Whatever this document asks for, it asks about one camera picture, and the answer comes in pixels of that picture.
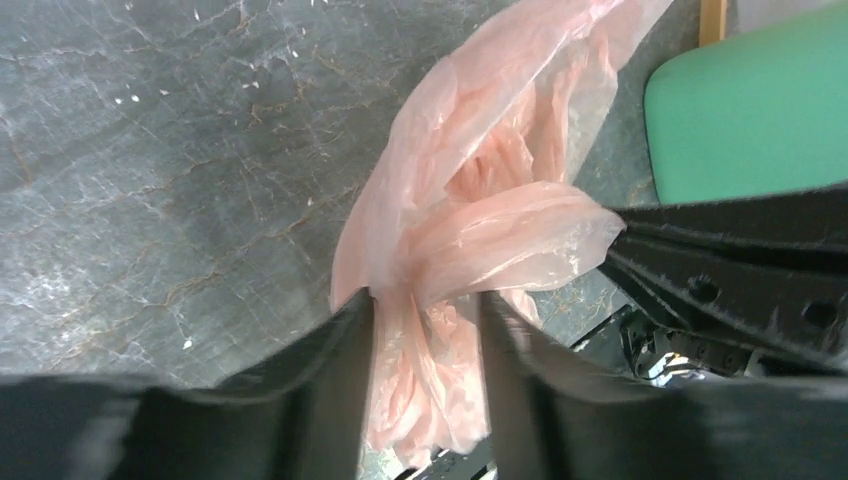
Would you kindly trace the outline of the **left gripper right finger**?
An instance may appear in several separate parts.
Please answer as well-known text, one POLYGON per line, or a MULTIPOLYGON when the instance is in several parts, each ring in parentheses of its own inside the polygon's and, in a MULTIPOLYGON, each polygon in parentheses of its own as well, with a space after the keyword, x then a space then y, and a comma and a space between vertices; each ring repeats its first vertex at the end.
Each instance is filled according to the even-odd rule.
POLYGON ((657 388, 610 373, 479 296, 502 479, 843 479, 847 382, 773 377, 657 388))

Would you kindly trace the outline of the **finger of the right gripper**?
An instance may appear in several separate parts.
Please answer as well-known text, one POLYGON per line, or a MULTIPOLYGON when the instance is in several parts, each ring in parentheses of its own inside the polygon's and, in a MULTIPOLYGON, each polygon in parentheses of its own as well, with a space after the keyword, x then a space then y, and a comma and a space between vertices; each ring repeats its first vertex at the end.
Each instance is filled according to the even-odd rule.
POLYGON ((847 368, 847 251, 621 235, 601 272, 669 327, 847 368))
POLYGON ((845 265, 847 184, 765 196, 615 211, 613 243, 670 247, 752 265, 845 265))

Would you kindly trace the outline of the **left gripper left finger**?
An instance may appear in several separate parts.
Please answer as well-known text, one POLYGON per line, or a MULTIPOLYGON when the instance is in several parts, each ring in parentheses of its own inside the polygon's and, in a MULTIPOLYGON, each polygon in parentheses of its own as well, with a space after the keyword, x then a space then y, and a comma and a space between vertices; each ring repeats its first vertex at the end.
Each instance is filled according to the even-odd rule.
POLYGON ((138 374, 6 375, 5 479, 353 479, 373 365, 360 289, 292 344, 209 388, 138 374))

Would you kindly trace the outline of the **green plastic trash bin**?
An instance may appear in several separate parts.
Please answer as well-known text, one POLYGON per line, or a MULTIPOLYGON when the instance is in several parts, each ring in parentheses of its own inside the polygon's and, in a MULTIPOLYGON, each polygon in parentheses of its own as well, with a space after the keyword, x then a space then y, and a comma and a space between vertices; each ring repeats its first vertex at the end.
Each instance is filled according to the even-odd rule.
POLYGON ((644 95, 664 204, 822 187, 847 178, 847 5, 681 54, 644 95))

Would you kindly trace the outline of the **pink translucent trash bag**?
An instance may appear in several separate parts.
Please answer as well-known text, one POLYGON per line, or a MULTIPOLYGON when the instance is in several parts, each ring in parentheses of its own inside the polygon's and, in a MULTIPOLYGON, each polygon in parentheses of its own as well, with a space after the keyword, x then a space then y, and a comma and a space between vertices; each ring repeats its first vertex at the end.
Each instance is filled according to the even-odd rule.
POLYGON ((375 300, 365 439, 406 467, 489 434, 476 293, 595 269, 623 220, 573 181, 665 1, 520 1, 440 59, 395 117, 339 238, 331 300, 375 300))

